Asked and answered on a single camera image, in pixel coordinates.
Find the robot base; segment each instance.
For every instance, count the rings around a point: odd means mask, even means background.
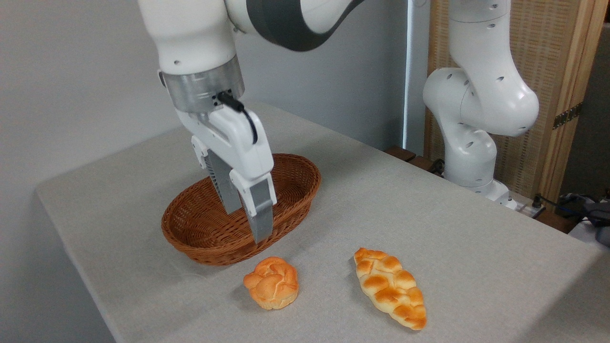
[[[502,182],[492,180],[485,186],[479,187],[464,187],[474,193],[481,194],[489,200],[495,201],[500,205],[504,205],[509,209],[517,209],[517,202],[514,201],[506,187]]]

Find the braided bread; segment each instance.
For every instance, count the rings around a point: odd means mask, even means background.
[[[250,296],[264,309],[281,309],[295,301],[299,292],[296,269],[279,257],[269,257],[243,277]]]
[[[360,287],[378,310],[413,330],[426,326],[423,294],[396,257],[360,248],[354,261]]]

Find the metal hinge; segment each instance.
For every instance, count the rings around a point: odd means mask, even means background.
[[[579,103],[573,108],[563,112],[562,114],[555,117],[555,122],[553,123],[553,130],[562,126],[563,124],[571,121],[572,119],[578,117],[583,109],[583,103]]]

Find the electrical cable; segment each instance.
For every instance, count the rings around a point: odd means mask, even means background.
[[[545,202],[547,202],[547,203],[549,203],[549,204],[551,204],[551,205],[555,206],[556,208],[558,208],[558,209],[560,209],[560,210],[562,210],[562,211],[569,212],[569,213],[573,213],[573,214],[575,214],[575,215],[579,215],[581,218],[587,217],[588,219],[595,219],[595,220],[599,220],[599,221],[600,221],[600,222],[602,222],[602,223],[607,223],[607,222],[608,222],[608,219],[606,219],[606,218],[596,217],[596,216],[591,215],[591,214],[582,213],[582,212],[579,212],[579,211],[574,211],[574,210],[569,209],[569,208],[565,208],[565,207],[561,206],[560,204],[557,204],[557,203],[555,203],[554,201],[551,201],[551,200],[549,200],[549,199],[547,199],[547,198],[543,197],[543,196],[542,196],[541,194],[539,194],[539,193],[538,193],[538,194],[536,194],[536,198],[539,198],[539,199],[541,199],[541,200],[544,200]],[[604,213],[610,213],[610,211],[604,211],[604,210],[596,210],[596,211],[598,211],[598,212],[604,212]]]
[[[232,108],[234,111],[241,112],[246,116],[246,119],[248,119],[248,123],[250,124],[250,128],[252,129],[252,137],[253,137],[252,144],[256,144],[256,142],[259,141],[259,134],[258,134],[258,132],[256,132],[256,127],[254,125],[254,122],[252,121],[252,118],[250,118],[250,114],[248,114],[246,112],[246,107],[239,100],[233,98],[233,96],[231,94],[229,94],[230,92],[231,92],[231,90],[228,90],[227,92],[222,91],[222,92],[216,94],[216,98],[221,103]]]

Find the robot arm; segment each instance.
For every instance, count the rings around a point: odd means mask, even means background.
[[[245,208],[255,242],[273,227],[273,158],[244,92],[233,30],[294,51],[324,43],[363,0],[138,0],[159,52],[159,76],[193,134],[227,213]]]
[[[524,134],[538,116],[538,98],[514,65],[510,0],[450,0],[450,53],[461,68],[434,71],[424,102],[445,141],[445,179],[513,207],[493,180],[496,145],[487,134]]]

